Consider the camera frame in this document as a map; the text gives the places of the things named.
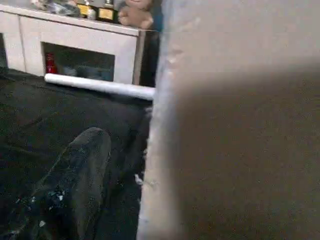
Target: cluttered items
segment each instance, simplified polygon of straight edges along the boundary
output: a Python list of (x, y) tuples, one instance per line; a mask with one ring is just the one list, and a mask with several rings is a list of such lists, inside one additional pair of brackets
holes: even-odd
[(118, 23), (118, 14), (113, 0), (78, 0), (81, 15), (90, 20)]
[(62, 16), (142, 29), (150, 29), (154, 23), (150, 12), (153, 0), (123, 0), (119, 12), (114, 0), (31, 0), (31, 3), (39, 10)]

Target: white furniture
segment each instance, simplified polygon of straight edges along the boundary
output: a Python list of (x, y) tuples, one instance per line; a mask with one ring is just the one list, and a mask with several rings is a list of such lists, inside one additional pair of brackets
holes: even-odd
[(147, 33), (151, 33), (47, 13), (33, 9), (29, 0), (0, 0), (1, 32), (9, 68), (44, 76), (43, 43), (49, 43), (114, 55), (113, 81), (124, 84), (139, 84)]
[(8, 67), (24, 72), (26, 67), (19, 17), (15, 14), (0, 12), (0, 33), (4, 41)]

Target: dark fabric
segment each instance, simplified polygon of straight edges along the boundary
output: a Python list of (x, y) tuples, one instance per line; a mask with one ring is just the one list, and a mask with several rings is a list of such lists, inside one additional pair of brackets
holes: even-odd
[[(111, 174), (105, 174), (103, 211), (87, 239), (134, 239), (141, 188), (134, 174), (144, 170), (150, 102), (46, 84), (41, 77), (2, 69), (0, 77), (0, 214), (31, 194), (61, 151), (94, 127), (111, 139)], [(0, 230), (5, 217), (0, 219)]]
[(81, 133), (32, 189), (10, 209), (1, 240), (83, 240), (103, 202), (111, 140), (99, 128)]

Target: white debris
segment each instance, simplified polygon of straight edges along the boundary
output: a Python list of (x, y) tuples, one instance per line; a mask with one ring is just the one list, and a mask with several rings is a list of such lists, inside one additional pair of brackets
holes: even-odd
[(135, 178), (136, 184), (141, 185), (141, 186), (144, 184), (144, 181), (139, 177), (138, 174), (135, 174), (134, 178)]
[(40, 221), (39, 227), (42, 228), (44, 225), (46, 225), (46, 222), (45, 221)]

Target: white cabinet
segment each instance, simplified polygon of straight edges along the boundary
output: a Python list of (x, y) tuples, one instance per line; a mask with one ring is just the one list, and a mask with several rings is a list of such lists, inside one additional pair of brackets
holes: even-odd
[(26, 72), (45, 74), (43, 43), (114, 55), (116, 83), (132, 84), (137, 63), (137, 36), (22, 16)]
[(3, 37), (7, 66), (25, 72), (19, 16), (0, 12), (0, 33)]

